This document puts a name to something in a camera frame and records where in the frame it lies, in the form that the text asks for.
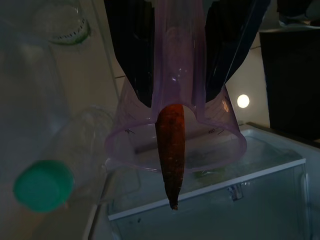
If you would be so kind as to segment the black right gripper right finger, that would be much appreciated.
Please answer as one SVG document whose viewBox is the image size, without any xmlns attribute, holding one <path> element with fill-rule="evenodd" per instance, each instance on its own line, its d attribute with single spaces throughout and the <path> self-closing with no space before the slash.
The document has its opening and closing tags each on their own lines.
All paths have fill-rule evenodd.
<svg viewBox="0 0 320 240">
<path fill-rule="evenodd" d="M 268 0 L 212 2 L 205 23 L 206 102 L 217 97 L 242 65 L 269 4 Z"/>
</svg>

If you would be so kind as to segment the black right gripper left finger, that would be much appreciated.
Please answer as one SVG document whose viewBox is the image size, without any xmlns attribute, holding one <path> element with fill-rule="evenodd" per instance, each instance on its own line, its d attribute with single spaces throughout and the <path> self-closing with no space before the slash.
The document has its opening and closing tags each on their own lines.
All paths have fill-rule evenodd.
<svg viewBox="0 0 320 240">
<path fill-rule="evenodd" d="M 152 105 L 155 8 L 146 0 L 105 0 L 115 57 L 138 100 Z"/>
</svg>

